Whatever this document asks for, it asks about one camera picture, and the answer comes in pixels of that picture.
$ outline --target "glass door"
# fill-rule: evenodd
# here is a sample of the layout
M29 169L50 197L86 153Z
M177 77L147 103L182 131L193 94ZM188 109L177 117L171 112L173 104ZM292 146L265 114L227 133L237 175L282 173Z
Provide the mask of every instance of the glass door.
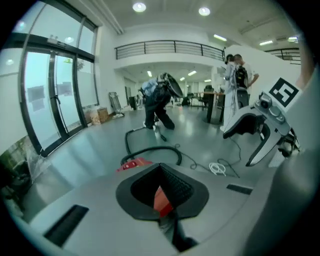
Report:
M62 54L59 53L54 58L54 93L65 131L72 136L83 128L78 115L73 82L75 58Z
M84 127L74 61L72 55L48 49L26 50L22 112L30 140L43 156Z

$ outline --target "white cable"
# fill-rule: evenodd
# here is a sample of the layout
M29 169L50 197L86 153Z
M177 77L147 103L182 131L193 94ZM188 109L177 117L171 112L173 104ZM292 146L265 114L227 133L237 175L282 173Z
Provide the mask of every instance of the white cable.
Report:
M209 169L215 175L223 174L226 176L226 167L221 163L211 162L209 163Z

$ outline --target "red object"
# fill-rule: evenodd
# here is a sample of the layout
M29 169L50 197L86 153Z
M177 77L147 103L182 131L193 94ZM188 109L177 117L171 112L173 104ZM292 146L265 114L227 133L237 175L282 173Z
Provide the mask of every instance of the red object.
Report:
M130 162L126 162L125 164L121 165L121 167L117 169L116 172L121 172L137 166L146 166L150 164L152 164L152 162L147 161L142 157L139 157L137 159L134 159ZM160 213L160 218L166 216L168 213L170 213L173 210L172 205L170 204L168 198L166 197L165 193L163 192L160 186L154 195L153 208Z

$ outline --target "black pants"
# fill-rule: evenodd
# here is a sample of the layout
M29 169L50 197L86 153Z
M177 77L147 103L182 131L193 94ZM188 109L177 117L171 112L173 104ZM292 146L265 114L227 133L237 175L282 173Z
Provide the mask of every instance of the black pants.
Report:
M155 102L152 96L147 96L145 100L145 126L149 129L152 129L155 124L155 114L161 120L163 125L173 130L175 128L175 124L172 122L170 117L167 115L167 111L164 107L170 101L170 96L166 96L162 101Z

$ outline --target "ceiling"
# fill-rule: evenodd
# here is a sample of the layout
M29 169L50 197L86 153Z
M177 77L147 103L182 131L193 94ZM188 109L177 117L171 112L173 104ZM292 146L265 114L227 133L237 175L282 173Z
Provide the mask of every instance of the ceiling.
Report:
M137 13L135 2L143 2L146 10ZM205 28L209 40L215 30L223 35L224 26L233 28L260 50L277 48L277 44L259 46L260 42L294 36L283 11L272 0L104 0L122 28L150 23L183 23ZM208 7L209 16L198 13L200 7ZM297 47L285 41L283 47Z
M184 77L185 81L190 82L204 82L207 79L211 79L211 68L207 65L193 64L193 63L181 63L181 62L159 62L132 65L126 68L122 68L120 71L122 75L130 80L134 80L138 83L143 83L151 79L148 76L147 71L151 71L152 77L167 72L172 75L178 82L180 78ZM195 74L188 76L191 71L196 71Z

